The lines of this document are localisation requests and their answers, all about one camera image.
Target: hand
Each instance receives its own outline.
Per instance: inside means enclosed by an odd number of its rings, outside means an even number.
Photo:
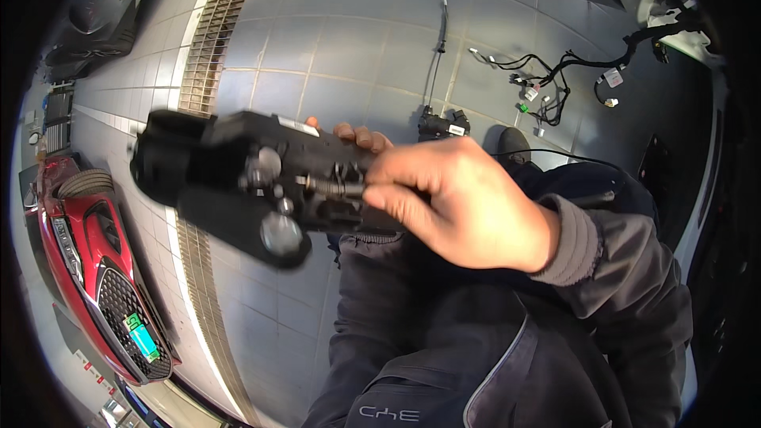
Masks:
[[[558,215],[531,201],[471,138],[395,147],[370,167],[363,197],[443,258],[532,273],[557,250]],[[431,195],[428,205],[411,188]]]
[[[314,116],[307,118],[304,123],[312,128],[320,129],[317,118]],[[341,139],[353,140],[359,147],[370,149],[376,154],[394,147],[386,136],[377,131],[370,132],[365,126],[352,128],[349,123],[341,123],[333,128],[333,133]]]

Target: sleeve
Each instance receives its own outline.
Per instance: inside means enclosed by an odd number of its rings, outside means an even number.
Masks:
[[[553,261],[531,278],[592,320],[633,426],[674,426],[692,337],[678,262],[646,216],[582,210],[557,195],[539,203],[560,215],[560,240]]]
[[[385,243],[342,237],[336,334],[330,339],[330,371],[302,427],[344,426],[355,398],[386,363],[402,355],[409,305],[409,271],[403,239]]]

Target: gray sleeve cuff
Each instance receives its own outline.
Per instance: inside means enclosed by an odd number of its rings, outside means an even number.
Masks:
[[[603,251],[603,243],[592,218],[578,206],[556,194],[538,200],[560,216],[560,239],[555,258],[542,270],[530,274],[534,281],[553,286],[571,286],[590,277]]]

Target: fingernail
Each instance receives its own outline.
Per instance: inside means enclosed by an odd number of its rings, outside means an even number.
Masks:
[[[365,193],[362,195],[362,197],[365,199],[365,202],[368,205],[374,206],[375,208],[379,208],[381,210],[386,208],[386,199],[373,187],[368,187],[365,189]]]

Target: green license plate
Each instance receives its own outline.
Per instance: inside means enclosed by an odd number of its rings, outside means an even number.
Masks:
[[[129,337],[135,341],[140,353],[148,362],[153,362],[160,356],[156,343],[151,339],[151,335],[148,334],[145,324],[140,321],[137,313],[127,316],[127,319],[124,319],[124,326],[129,331]]]

